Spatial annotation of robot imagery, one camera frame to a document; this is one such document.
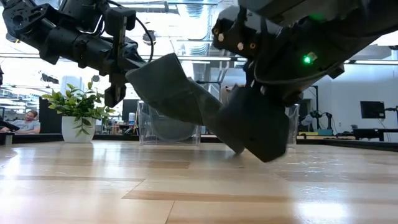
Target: desk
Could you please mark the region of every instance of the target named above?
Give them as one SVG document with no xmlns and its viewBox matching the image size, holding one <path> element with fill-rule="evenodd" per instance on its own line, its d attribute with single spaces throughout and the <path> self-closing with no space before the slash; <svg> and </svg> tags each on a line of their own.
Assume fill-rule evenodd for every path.
<svg viewBox="0 0 398 224">
<path fill-rule="evenodd" d="M 391 152 L 308 145 L 270 164 L 247 151 L 234 157 L 223 144 L 13 145 L 0 147 L 0 217 L 10 224 L 398 223 L 397 160 Z"/>
<path fill-rule="evenodd" d="M 384 133 L 398 133 L 397 128 L 359 128 L 353 131 L 356 140 L 378 138 L 384 141 Z"/>
<path fill-rule="evenodd" d="M 340 139 L 340 140 L 355 140 L 354 136 L 297 136 L 297 139 Z"/>
</svg>

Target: computer monitor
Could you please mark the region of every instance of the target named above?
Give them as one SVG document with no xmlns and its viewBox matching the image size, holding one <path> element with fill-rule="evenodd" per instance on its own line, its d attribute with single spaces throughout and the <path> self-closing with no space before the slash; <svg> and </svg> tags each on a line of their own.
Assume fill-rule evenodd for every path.
<svg viewBox="0 0 398 224">
<path fill-rule="evenodd" d="M 139 100 L 123 100 L 122 120 L 129 121 L 129 113 L 136 113 Z"/>
<path fill-rule="evenodd" d="M 48 100 L 40 97 L 39 99 L 39 121 L 41 134 L 60 134 L 62 133 L 62 114 L 49 108 Z"/>
<path fill-rule="evenodd" d="M 361 101 L 362 119 L 385 119 L 386 109 L 384 102 Z"/>
</svg>

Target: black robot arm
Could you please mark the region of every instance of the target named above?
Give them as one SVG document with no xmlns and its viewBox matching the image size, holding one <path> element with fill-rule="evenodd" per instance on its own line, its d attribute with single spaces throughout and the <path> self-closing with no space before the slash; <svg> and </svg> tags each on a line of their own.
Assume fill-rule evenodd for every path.
<svg viewBox="0 0 398 224">
<path fill-rule="evenodd" d="M 126 94 L 126 72 L 146 62 L 137 53 L 137 43 L 125 38 L 126 30 L 135 27 L 136 12 L 110 7 L 109 2 L 65 0 L 56 10 L 50 4 L 2 0 L 2 16 L 8 33 L 39 50 L 41 59 L 55 65 L 63 57 L 109 75 L 105 104 L 114 107 Z M 103 32 L 113 38 L 102 37 Z"/>
<path fill-rule="evenodd" d="M 285 106 L 380 36 L 398 30 L 398 1 L 241 0 L 219 15 L 213 45 L 248 59 L 218 121 L 258 158 L 285 153 Z"/>
</svg>

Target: person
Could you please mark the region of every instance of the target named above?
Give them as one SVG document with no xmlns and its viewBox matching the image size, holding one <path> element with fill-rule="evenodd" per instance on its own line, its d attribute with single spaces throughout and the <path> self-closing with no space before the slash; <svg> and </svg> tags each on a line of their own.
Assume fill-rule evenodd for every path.
<svg viewBox="0 0 398 224">
<path fill-rule="evenodd" d="M 34 110 L 29 111 L 25 115 L 23 120 L 15 120 L 11 124 L 19 128 L 15 133 L 17 134 L 39 134 L 40 133 L 40 123 L 36 121 L 37 112 Z M 8 128 L 2 128 L 0 133 L 8 132 Z"/>
</svg>

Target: clear acrylic box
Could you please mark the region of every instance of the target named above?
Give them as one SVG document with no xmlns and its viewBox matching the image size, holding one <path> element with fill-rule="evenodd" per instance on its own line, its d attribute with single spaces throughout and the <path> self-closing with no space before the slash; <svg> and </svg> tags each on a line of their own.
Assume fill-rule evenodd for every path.
<svg viewBox="0 0 398 224">
<path fill-rule="evenodd" d="M 191 145 L 200 143 L 201 126 L 162 115 L 147 103 L 138 102 L 141 145 Z"/>
<path fill-rule="evenodd" d="M 300 105 L 296 104 L 286 108 L 286 115 L 289 117 L 289 137 L 287 147 L 294 148 L 297 142 L 297 130 L 299 127 Z"/>
</svg>

